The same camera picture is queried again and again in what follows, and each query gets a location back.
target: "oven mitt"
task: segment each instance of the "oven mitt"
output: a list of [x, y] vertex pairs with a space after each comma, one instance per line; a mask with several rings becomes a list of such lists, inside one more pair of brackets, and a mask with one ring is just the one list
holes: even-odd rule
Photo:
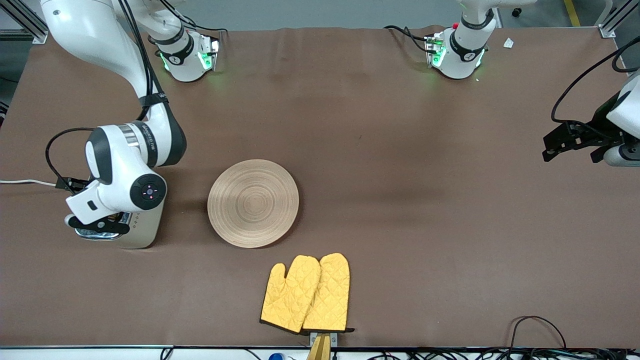
[[349, 263], [342, 254], [320, 260], [320, 283], [303, 329], [306, 332], [350, 332], [347, 329], [349, 304]]
[[320, 264], [311, 256], [296, 256], [286, 276], [284, 264], [274, 265], [264, 294], [260, 322], [299, 333], [319, 280]]

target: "black band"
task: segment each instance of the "black band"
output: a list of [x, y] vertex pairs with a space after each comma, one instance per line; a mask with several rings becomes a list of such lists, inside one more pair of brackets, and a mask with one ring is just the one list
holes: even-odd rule
[[480, 47], [479, 49], [475, 49], [475, 50], [471, 50], [471, 49], [467, 49], [466, 47], [463, 47], [462, 45], [458, 44], [458, 42], [456, 41], [456, 31], [454, 30], [451, 33], [451, 37], [449, 37], [449, 43], [451, 44], [451, 49], [460, 56], [460, 60], [464, 61], [465, 63], [468, 63], [470, 61], [474, 61], [478, 55], [480, 55], [480, 53], [484, 50], [484, 46], [486, 45], [486, 43]]
[[189, 56], [189, 54], [191, 54], [191, 52], [193, 51], [193, 44], [195, 42], [193, 41], [193, 37], [190, 35], [189, 36], [189, 43], [187, 43], [187, 46], [184, 47], [184, 49], [178, 51], [177, 53], [166, 53], [164, 51], [160, 51], [160, 53], [163, 55], [163, 57], [165, 58], [166, 61], [170, 62], [173, 65], [182, 65], [184, 63], [184, 59], [187, 58], [187, 56]]
[[489, 9], [489, 11], [486, 12], [486, 17], [484, 18], [484, 21], [482, 24], [472, 24], [470, 22], [467, 22], [465, 20], [465, 17], [462, 17], [460, 19], [460, 23], [465, 28], [469, 28], [471, 30], [480, 30], [480, 29], [484, 29], [485, 26], [489, 25], [491, 20], [493, 20], [493, 9]]
[[163, 92], [157, 92], [149, 96], [143, 96], [143, 97], [140, 97], [138, 100], [142, 106], [146, 106], [146, 107], [159, 104], [161, 102], [169, 102], [169, 99]]
[[152, 38], [155, 42], [156, 45], [171, 45], [174, 44], [176, 42], [178, 42], [178, 40], [180, 40], [180, 38], [182, 38], [184, 34], [184, 25], [180, 26], [180, 31], [178, 31], [178, 33], [172, 37], [171, 39], [167, 39], [167, 40], [158, 40], [158, 39], [154, 39]]
[[158, 162], [158, 147], [156, 144], [156, 137], [149, 128], [149, 125], [142, 121], [133, 121], [134, 124], [142, 133], [142, 137], [145, 138], [145, 144], [147, 145], [147, 166], [154, 167]]

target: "table surface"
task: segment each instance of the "table surface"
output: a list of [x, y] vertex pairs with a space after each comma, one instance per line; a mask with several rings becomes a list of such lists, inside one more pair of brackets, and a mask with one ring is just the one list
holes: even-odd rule
[[[570, 347], [637, 347], [638, 170], [594, 165], [589, 151], [541, 157], [554, 101], [614, 46], [593, 28], [498, 29], [461, 81], [373, 29], [233, 32], [219, 72], [195, 83], [153, 58], [189, 142], [158, 170], [169, 193], [155, 244], [81, 240], [63, 225], [65, 192], [2, 186], [0, 343], [306, 343], [259, 323], [269, 269], [341, 252], [356, 329], [343, 346], [501, 346], [514, 318], [540, 315]], [[624, 80], [601, 67], [559, 116], [589, 120]], [[53, 134], [139, 110], [122, 78], [49, 38], [0, 131], [2, 178], [52, 180]], [[63, 175], [88, 174], [86, 135], [54, 145]], [[252, 158], [293, 175], [301, 209], [284, 239], [247, 250], [215, 233], [206, 204], [214, 180]], [[535, 322], [516, 344], [559, 345]]]

